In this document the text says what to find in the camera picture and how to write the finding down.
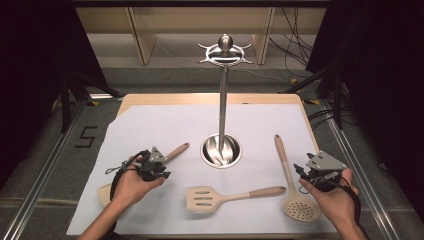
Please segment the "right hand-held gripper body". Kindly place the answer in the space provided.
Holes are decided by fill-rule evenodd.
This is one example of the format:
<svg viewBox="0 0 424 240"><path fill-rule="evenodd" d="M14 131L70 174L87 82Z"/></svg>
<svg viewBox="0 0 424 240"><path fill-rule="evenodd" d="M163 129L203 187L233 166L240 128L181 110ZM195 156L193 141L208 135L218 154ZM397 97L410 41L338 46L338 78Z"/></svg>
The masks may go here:
<svg viewBox="0 0 424 240"><path fill-rule="evenodd" d="M306 165L310 168L309 182L321 192L333 190L341 179L342 171L347 168L346 164L324 151L318 152L315 160L308 161Z"/></svg>

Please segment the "black curtain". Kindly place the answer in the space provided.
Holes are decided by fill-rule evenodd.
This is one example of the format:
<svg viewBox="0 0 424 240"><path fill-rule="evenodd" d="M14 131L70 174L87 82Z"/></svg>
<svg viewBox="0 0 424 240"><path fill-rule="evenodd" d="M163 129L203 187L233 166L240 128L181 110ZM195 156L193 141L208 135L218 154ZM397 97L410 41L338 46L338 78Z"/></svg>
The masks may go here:
<svg viewBox="0 0 424 240"><path fill-rule="evenodd" d="M61 92L78 98L104 74L71 0L0 0L0 189Z"/></svg>
<svg viewBox="0 0 424 240"><path fill-rule="evenodd" d="M329 0L309 69L343 41L354 112L424 221L424 0Z"/></svg>

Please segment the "beige utensil with wooden handle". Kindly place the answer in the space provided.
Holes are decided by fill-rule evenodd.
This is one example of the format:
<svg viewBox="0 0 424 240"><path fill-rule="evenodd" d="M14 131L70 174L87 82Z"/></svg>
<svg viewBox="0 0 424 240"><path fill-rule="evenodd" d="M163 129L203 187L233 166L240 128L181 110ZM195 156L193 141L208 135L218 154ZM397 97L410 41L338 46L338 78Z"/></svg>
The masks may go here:
<svg viewBox="0 0 424 240"><path fill-rule="evenodd" d="M172 161L173 159L178 157L180 154L182 154L185 150L187 150L189 148L189 146L190 146L189 143L184 143L184 144L180 145L179 147L174 149L172 152L170 152L165 157L165 162L168 163L168 162ZM97 190L97 197L98 197L98 199L99 199L99 201L100 201L100 203L103 207L105 207L110 202L111 188L112 188L112 184L107 184L107 185L100 187Z"/></svg>

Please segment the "steel utensil stand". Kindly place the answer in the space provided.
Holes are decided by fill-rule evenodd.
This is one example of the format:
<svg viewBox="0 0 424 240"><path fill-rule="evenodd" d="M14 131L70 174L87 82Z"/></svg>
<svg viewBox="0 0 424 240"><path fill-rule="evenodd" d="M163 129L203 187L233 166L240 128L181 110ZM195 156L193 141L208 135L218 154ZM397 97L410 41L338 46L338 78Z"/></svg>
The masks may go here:
<svg viewBox="0 0 424 240"><path fill-rule="evenodd" d="M199 47L206 50L201 63L211 63L221 68L219 92L219 129L216 134L208 136L201 144L201 157L211 167L223 169L236 164L241 157L240 142L225 133L227 113L227 93L229 68L240 63L250 63L245 59L245 49L250 45L240 47L234 44L233 38L223 34L216 44Z"/></svg>

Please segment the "person's left hand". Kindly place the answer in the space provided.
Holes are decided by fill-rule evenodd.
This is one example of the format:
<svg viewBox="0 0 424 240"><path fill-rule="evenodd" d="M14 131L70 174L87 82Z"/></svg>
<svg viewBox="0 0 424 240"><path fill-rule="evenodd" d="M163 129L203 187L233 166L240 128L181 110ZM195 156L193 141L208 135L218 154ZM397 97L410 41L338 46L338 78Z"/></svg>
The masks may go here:
<svg viewBox="0 0 424 240"><path fill-rule="evenodd" d="M114 209L126 209L139 202L149 191L165 182L163 177L144 181L137 173L136 166L130 164L121 175L109 205Z"/></svg>

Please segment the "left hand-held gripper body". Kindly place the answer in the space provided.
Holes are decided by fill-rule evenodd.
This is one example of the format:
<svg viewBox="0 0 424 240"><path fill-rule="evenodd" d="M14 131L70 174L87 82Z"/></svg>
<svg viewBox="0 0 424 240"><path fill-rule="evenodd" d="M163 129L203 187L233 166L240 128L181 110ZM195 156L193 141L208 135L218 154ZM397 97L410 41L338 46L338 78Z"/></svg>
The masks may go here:
<svg viewBox="0 0 424 240"><path fill-rule="evenodd" d="M142 151L141 159L137 161L137 172L144 181L153 181L161 178L159 174L166 171L166 169L157 169L157 164L164 164L164 162L165 157L156 147L153 147L151 151Z"/></svg>

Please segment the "white table cloth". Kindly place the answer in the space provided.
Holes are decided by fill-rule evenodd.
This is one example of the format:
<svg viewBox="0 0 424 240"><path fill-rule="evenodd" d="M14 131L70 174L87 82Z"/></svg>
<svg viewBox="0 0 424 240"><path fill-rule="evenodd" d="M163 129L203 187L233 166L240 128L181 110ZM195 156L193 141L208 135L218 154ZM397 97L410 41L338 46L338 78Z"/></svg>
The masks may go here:
<svg viewBox="0 0 424 240"><path fill-rule="evenodd" d="M304 110L298 104L231 104L226 131L241 143L241 159L227 169L216 169L201 158L203 140L218 131L215 104L133 106L108 127L95 166L68 228L81 234L101 212L98 188L110 183L114 167L141 150L157 147L169 154L182 144L189 147L168 163L165 183L124 213L116 227L121 234L159 237L218 234L334 234L326 217L301 222L288 217L279 196L227 202L212 214L186 208L186 191L210 186L223 195L286 185L277 149L281 137L291 165L304 165L316 144Z"/></svg>

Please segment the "black stand legs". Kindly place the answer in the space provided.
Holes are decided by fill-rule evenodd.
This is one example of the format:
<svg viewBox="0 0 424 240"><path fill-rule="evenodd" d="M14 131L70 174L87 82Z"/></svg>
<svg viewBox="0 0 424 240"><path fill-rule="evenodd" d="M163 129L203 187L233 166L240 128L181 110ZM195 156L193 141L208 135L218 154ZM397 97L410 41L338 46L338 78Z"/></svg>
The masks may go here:
<svg viewBox="0 0 424 240"><path fill-rule="evenodd" d="M327 98L329 95L332 95L333 117L337 127L342 130L342 78L341 71L338 69L337 66L329 63L321 70L307 77L305 80L289 88L288 90L284 90L283 93L296 93L317 80L321 80L321 82L319 83L315 94L319 99Z"/></svg>
<svg viewBox="0 0 424 240"><path fill-rule="evenodd" d="M65 132L71 125L71 109L69 94L72 94L77 101L86 101L90 98L86 87L94 86L112 97L123 97L123 94L112 89L106 82L101 82L88 75L75 70L65 70L59 80L60 100L62 109L62 132Z"/></svg>

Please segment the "beige slotted spatula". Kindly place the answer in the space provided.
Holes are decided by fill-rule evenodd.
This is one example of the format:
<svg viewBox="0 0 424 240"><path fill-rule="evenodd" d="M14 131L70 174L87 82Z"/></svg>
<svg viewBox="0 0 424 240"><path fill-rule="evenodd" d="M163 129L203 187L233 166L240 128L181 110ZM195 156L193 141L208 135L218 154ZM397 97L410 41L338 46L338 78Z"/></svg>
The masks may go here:
<svg viewBox="0 0 424 240"><path fill-rule="evenodd" d="M215 189L208 186L193 187L186 191L186 208L192 212L212 213L225 202L277 196L283 194L285 191L286 188L283 186L273 186L245 193L221 195Z"/></svg>

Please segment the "person's right hand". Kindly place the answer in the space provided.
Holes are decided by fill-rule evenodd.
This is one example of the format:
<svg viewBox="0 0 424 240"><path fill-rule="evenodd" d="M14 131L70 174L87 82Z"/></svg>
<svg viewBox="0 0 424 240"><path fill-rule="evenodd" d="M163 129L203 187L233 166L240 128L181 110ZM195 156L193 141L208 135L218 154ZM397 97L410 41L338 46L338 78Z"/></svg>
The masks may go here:
<svg viewBox="0 0 424 240"><path fill-rule="evenodd" d="M342 217L350 218L355 222L354 201L344 190L335 188L329 192L321 192L306 180L299 179L299 183L310 192L324 215L331 222L336 218Z"/></svg>

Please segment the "light wooden shelf unit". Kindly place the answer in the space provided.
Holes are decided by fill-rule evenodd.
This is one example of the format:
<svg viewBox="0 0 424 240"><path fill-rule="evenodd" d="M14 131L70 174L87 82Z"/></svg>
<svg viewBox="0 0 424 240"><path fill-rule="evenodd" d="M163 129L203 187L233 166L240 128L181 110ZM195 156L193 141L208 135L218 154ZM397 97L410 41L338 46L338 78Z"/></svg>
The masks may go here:
<svg viewBox="0 0 424 240"><path fill-rule="evenodd" d="M249 34L257 63L265 63L269 36L316 35L324 8L301 7L78 7L86 32L130 34L138 61L149 63L159 34Z"/></svg>

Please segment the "beige perforated skimmer spoon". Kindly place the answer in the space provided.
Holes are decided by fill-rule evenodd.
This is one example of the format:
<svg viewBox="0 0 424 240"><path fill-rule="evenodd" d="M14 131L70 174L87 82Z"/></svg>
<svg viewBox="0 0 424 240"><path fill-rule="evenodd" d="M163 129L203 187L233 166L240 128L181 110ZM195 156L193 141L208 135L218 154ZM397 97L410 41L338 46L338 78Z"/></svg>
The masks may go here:
<svg viewBox="0 0 424 240"><path fill-rule="evenodd" d="M288 184L288 195L282 202L284 212L297 221L311 222L317 220L321 216L318 204L295 189L281 137L275 135L274 142Z"/></svg>

